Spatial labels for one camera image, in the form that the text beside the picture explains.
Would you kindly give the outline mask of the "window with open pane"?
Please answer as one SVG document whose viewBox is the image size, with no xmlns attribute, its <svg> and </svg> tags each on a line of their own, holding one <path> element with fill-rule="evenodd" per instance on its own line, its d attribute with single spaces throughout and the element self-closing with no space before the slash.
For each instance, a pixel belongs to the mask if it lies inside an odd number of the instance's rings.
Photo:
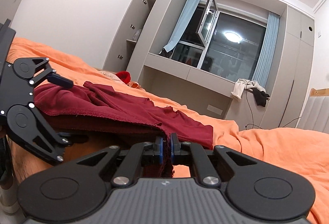
<svg viewBox="0 0 329 224">
<path fill-rule="evenodd" d="M 175 48 L 159 54 L 232 82 L 252 79 L 265 29 L 265 23 L 220 8 L 216 0 L 200 0 Z"/>
</svg>

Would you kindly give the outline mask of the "orange bed cover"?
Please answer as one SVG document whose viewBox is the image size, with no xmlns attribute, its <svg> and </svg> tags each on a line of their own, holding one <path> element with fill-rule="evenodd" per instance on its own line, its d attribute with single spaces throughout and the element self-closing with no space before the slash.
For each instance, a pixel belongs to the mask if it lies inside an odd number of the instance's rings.
<svg viewBox="0 0 329 224">
<path fill-rule="evenodd" d="M 328 134 L 296 128 L 241 131 L 234 121 L 200 115 L 168 98 L 161 98 L 142 89 L 131 88 L 111 80 L 74 55 L 55 50 L 24 38 L 12 42 L 7 61 L 18 58 L 48 57 L 50 66 L 74 82 L 111 86 L 116 92 L 149 98 L 157 107 L 171 106 L 204 125 L 212 126 L 212 146 L 223 145 L 238 152 L 306 177 L 316 191 L 316 199 L 308 215 L 312 223 L 328 223 Z"/>
</svg>

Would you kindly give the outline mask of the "right light blue curtain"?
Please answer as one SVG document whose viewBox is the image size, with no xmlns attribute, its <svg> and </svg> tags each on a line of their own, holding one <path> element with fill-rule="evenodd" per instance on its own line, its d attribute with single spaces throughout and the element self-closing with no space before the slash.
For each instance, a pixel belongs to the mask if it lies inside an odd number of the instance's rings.
<svg viewBox="0 0 329 224">
<path fill-rule="evenodd" d="M 263 88 L 266 85 L 276 49 L 279 20 L 278 14 L 269 12 L 262 48 L 252 77 L 252 80 L 257 81 Z"/>
</svg>

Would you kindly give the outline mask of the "white wall socket plate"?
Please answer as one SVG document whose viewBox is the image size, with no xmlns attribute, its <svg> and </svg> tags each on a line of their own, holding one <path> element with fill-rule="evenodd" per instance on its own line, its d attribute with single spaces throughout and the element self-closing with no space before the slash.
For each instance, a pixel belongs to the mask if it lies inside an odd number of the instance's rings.
<svg viewBox="0 0 329 224">
<path fill-rule="evenodd" d="M 218 107 L 214 107 L 212 105 L 208 105 L 207 106 L 207 110 L 209 110 L 210 112 L 216 113 L 218 115 L 222 115 L 222 110 L 219 109 Z"/>
</svg>

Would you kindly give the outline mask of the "left light blue curtain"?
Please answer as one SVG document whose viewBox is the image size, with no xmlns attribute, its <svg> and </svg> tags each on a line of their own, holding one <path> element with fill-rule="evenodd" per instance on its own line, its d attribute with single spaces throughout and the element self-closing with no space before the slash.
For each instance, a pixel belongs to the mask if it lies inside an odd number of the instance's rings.
<svg viewBox="0 0 329 224">
<path fill-rule="evenodd" d="M 200 0 L 186 0 L 185 5 L 178 18 L 176 26 L 172 32 L 172 35 L 168 43 L 162 48 L 166 53 L 170 52 L 175 48 L 185 29 L 187 28 Z"/>
</svg>

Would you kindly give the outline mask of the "light blue curtain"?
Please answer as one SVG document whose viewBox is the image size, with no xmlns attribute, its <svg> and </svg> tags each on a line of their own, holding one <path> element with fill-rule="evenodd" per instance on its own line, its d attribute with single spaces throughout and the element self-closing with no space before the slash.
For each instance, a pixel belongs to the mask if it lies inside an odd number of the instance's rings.
<svg viewBox="0 0 329 224">
<path fill-rule="evenodd" d="M 276 49 L 279 20 L 278 14 L 269 12 L 262 48 L 252 77 L 252 80 L 257 81 L 263 88 L 266 85 Z"/>
<path fill-rule="evenodd" d="M 176 26 L 172 32 L 172 35 L 168 43 L 162 48 L 166 53 L 170 52 L 175 48 L 185 29 L 187 28 L 200 0 L 186 0 L 185 5 L 178 18 Z"/>
</svg>

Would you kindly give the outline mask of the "bright red cloth item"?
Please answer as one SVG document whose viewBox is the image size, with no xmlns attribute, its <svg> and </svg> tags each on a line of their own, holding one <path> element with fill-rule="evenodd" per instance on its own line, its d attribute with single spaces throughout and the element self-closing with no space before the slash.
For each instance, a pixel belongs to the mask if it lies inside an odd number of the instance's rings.
<svg viewBox="0 0 329 224">
<path fill-rule="evenodd" d="M 131 81 L 131 74 L 128 71 L 120 71 L 115 75 L 125 84 L 129 84 Z"/>
</svg>

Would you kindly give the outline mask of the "black cloth on sill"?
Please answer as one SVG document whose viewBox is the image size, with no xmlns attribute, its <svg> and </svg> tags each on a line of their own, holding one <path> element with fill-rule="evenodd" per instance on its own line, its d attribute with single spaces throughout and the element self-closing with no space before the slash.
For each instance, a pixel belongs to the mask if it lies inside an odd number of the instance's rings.
<svg viewBox="0 0 329 224">
<path fill-rule="evenodd" d="M 252 88 L 253 96 L 257 106 L 265 107 L 266 102 L 270 99 L 265 91 L 260 91 L 257 88 Z"/>
</svg>

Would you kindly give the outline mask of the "white cloth on sill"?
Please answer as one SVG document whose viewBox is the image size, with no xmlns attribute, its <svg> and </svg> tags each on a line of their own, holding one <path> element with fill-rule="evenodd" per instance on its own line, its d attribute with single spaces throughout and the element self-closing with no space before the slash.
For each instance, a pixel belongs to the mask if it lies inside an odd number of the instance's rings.
<svg viewBox="0 0 329 224">
<path fill-rule="evenodd" d="M 233 91 L 231 92 L 231 97 L 240 101 L 242 99 L 243 92 L 245 90 L 251 90 L 252 88 L 266 92 L 266 89 L 263 88 L 256 80 L 238 79 L 235 82 Z"/>
</svg>

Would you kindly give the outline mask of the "grey padded headboard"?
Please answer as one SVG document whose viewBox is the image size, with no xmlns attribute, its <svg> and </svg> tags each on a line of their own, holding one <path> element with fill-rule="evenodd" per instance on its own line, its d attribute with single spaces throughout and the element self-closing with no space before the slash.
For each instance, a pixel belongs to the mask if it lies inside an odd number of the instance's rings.
<svg viewBox="0 0 329 224">
<path fill-rule="evenodd" d="M 328 133 L 329 130 L 328 88 L 311 89 L 306 106 L 296 128 Z"/>
</svg>

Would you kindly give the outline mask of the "open grey wardrobe door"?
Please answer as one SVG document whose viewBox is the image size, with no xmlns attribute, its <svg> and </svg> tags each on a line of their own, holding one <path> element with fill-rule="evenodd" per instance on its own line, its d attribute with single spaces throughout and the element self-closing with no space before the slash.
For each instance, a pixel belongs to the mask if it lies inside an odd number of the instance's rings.
<svg viewBox="0 0 329 224">
<path fill-rule="evenodd" d="M 132 0 L 111 43 L 103 69 L 119 72 L 126 70 L 136 46 L 133 39 L 147 20 L 150 9 L 147 0 Z"/>
</svg>

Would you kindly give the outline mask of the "dark red long-sleeve garment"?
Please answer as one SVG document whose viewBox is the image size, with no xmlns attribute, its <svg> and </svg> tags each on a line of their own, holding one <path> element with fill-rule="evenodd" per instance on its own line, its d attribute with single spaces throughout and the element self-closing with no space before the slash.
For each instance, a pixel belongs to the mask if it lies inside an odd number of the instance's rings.
<svg viewBox="0 0 329 224">
<path fill-rule="evenodd" d="M 98 151 L 111 144 L 128 149 L 138 142 L 169 137 L 212 149 L 213 128 L 171 106 L 157 107 L 149 98 L 116 92 L 113 87 L 85 82 L 65 89 L 44 84 L 35 90 L 36 107 L 58 132 L 73 133 L 79 142 L 65 150 L 67 161 Z"/>
</svg>

